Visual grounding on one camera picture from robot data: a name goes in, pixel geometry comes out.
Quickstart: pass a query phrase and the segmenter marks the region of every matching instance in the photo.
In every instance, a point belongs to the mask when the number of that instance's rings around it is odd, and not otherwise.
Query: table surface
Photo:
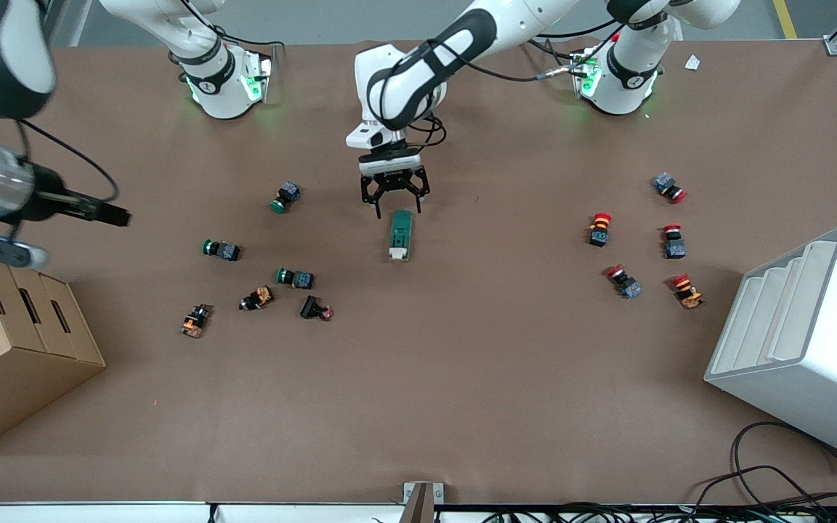
[[[23,232],[73,282],[108,368],[0,437],[0,500],[383,502],[433,479],[457,503],[685,502],[729,472],[732,437],[769,417],[702,376],[741,275],[837,226],[837,57],[818,41],[677,42],[655,95],[621,117],[566,78],[463,70],[437,112],[448,141],[423,155],[412,261],[393,264],[392,212],[360,203],[344,144],[365,46],[290,47],[279,103],[233,121],[187,100],[162,49],[55,50],[60,88],[34,121],[112,172],[133,219]],[[548,59],[482,65],[521,75]],[[19,143],[10,123],[0,142]],[[107,193],[32,145],[70,188]],[[651,189],[662,171],[682,204]],[[286,179],[302,199],[275,215]],[[605,248],[584,242],[598,211],[613,216]],[[661,256],[670,222],[681,261]],[[245,256],[202,256],[207,238]],[[618,297],[615,264],[640,297]],[[330,323],[298,318],[306,292],[277,287],[280,266],[317,275]],[[707,304],[680,307],[665,281],[681,272]],[[238,311],[262,284],[276,302]],[[179,324],[199,302],[215,312],[196,341]],[[837,490],[837,465],[792,434],[752,434],[742,461]],[[727,485],[708,500],[745,499]]]

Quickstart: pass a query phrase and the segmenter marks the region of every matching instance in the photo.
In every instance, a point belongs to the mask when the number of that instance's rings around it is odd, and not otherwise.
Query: brown box
[[[103,368],[67,284],[0,264],[0,434]]]

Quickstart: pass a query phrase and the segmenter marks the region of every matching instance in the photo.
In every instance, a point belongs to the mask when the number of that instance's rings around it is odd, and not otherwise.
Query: metal bracket
[[[428,481],[409,481],[403,483],[403,503],[409,503],[409,496],[412,496],[412,490],[418,483],[428,483]],[[445,502],[445,484],[432,483],[432,493],[434,494],[434,504],[442,504]]]
[[[828,40],[827,34],[823,34],[822,43],[826,46],[826,54],[828,54],[828,56],[837,56],[837,49],[835,49],[830,40]]]

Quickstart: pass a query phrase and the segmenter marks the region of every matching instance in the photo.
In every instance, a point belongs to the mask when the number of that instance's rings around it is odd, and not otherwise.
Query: yellow stripe
[[[774,10],[777,11],[777,19],[780,19],[783,37],[798,38],[796,30],[793,29],[793,20],[790,18],[790,11],[787,10],[786,0],[774,0]]]

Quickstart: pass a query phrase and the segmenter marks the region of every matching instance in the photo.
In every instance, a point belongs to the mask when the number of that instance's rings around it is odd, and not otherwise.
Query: white box
[[[837,447],[837,229],[742,278],[705,380]]]

